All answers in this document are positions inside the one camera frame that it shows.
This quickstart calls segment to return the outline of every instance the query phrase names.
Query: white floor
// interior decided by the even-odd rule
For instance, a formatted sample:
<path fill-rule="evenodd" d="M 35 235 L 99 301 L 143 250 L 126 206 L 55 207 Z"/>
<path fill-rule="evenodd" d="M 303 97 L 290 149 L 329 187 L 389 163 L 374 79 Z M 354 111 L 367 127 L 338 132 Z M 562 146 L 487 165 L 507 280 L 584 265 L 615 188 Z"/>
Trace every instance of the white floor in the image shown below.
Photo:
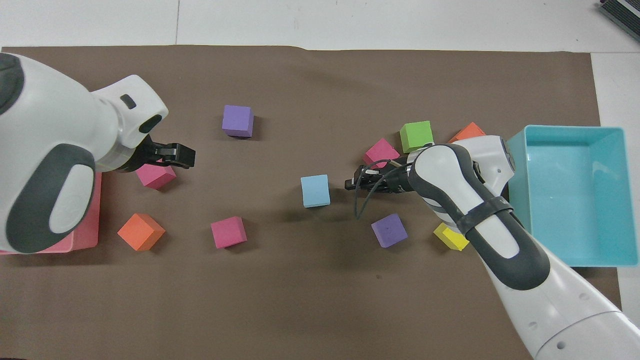
<path fill-rule="evenodd" d="M 638 139 L 640 43 L 599 14 L 597 5 L 596 0 L 0 0 L 0 46 L 593 53 L 602 125 L 624 127 L 628 139 Z M 628 151 L 638 224 L 640 146 Z M 619 278 L 623 310 L 640 324 L 640 268 L 620 268 Z"/>

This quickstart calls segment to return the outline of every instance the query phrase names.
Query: yellow cube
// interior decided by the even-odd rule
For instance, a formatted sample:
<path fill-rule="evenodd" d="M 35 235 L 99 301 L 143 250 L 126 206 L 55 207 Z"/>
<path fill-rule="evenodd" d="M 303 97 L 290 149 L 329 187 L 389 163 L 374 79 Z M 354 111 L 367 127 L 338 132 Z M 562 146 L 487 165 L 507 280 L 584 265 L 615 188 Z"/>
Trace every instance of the yellow cube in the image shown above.
<path fill-rule="evenodd" d="M 447 224 L 442 223 L 433 231 L 437 237 L 442 240 L 450 249 L 462 251 L 469 241 L 462 234 L 458 234 L 455 231 L 449 229 Z"/>

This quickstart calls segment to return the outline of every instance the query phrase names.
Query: orange cube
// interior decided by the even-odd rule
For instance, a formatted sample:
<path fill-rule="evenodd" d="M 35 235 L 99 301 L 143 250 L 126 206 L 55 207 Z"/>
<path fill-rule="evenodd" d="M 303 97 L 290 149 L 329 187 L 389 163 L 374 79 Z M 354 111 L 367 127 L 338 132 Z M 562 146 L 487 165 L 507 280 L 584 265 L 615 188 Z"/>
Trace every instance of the orange cube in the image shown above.
<path fill-rule="evenodd" d="M 120 228 L 118 235 L 135 251 L 151 249 L 164 234 L 164 229 L 147 214 L 133 214 Z"/>
<path fill-rule="evenodd" d="M 465 126 L 464 129 L 460 130 L 456 136 L 452 137 L 449 142 L 457 142 L 458 140 L 475 138 L 476 136 L 486 135 L 482 129 L 476 125 L 475 122 L 471 122 L 471 124 Z"/>

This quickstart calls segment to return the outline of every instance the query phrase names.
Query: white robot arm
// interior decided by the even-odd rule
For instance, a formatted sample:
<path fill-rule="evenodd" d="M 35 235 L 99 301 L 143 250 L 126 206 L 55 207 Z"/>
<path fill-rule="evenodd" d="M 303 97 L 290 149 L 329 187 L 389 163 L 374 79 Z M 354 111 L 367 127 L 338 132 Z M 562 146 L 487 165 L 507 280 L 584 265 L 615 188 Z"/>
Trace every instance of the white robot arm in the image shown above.
<path fill-rule="evenodd" d="M 138 76 L 89 92 L 42 63 L 0 53 L 0 250 L 32 253 L 62 240 L 84 217 L 95 171 L 193 166 L 193 150 L 148 136 L 167 114 Z"/>
<path fill-rule="evenodd" d="M 415 190 L 477 250 L 524 345 L 535 359 L 637 359 L 640 331 L 590 283 L 535 240 L 500 196 L 513 175 L 499 136 L 433 145 L 411 153 L 384 192 Z M 360 168 L 365 188 L 391 174 Z"/>

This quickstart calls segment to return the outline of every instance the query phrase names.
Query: foam cube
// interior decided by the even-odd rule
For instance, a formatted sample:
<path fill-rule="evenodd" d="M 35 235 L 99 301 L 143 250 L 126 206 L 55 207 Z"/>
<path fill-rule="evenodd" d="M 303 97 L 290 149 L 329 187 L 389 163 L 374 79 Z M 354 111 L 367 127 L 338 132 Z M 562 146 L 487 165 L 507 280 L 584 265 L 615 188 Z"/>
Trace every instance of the foam cube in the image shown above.
<path fill-rule="evenodd" d="M 409 237 L 398 214 L 391 214 L 376 221 L 371 224 L 371 228 L 382 247 L 390 247 Z"/>
<path fill-rule="evenodd" d="M 246 233 L 241 217 L 232 217 L 211 224 L 216 248 L 222 249 L 246 241 Z"/>
<path fill-rule="evenodd" d="M 164 234 L 164 229 L 147 214 L 133 214 L 126 224 L 120 228 L 118 235 L 135 251 L 145 251 Z"/>
<path fill-rule="evenodd" d="M 225 105 L 222 131 L 229 136 L 250 138 L 253 134 L 253 111 L 247 106 Z"/>
<path fill-rule="evenodd" d="M 462 251 L 469 244 L 464 235 L 449 229 L 445 223 L 436 227 L 433 233 L 452 250 Z"/>
<path fill-rule="evenodd" d="M 482 129 L 476 125 L 475 122 L 471 122 L 471 124 L 465 126 L 464 129 L 460 130 L 456 136 L 452 137 L 449 142 L 457 142 L 458 140 L 475 138 L 476 136 L 486 135 Z"/>
<path fill-rule="evenodd" d="M 172 167 L 157 167 L 151 164 L 142 165 L 136 170 L 136 174 L 142 185 L 156 190 L 176 178 Z"/>
<path fill-rule="evenodd" d="M 431 122 L 420 121 L 405 124 L 400 129 L 400 140 L 402 141 L 402 150 L 405 154 L 420 149 L 428 143 L 432 143 L 433 134 L 431 133 Z"/>
<path fill-rule="evenodd" d="M 400 157 L 400 154 L 398 154 L 398 152 L 394 149 L 393 146 L 391 146 L 391 144 L 388 141 L 386 141 L 385 139 L 380 139 L 378 142 L 376 142 L 375 145 L 373 145 L 369 150 L 367 150 L 367 152 L 364 154 L 362 159 L 364 160 L 365 164 L 369 165 L 378 160 L 383 160 L 383 159 L 393 160 L 393 159 L 398 159 L 399 157 Z M 379 164 L 375 164 L 371 168 L 383 168 L 385 167 L 385 165 L 386 163 L 379 163 Z"/>
<path fill-rule="evenodd" d="M 325 175 L 305 176 L 302 183 L 302 204 L 305 208 L 331 204 L 329 198 L 329 177 Z"/>

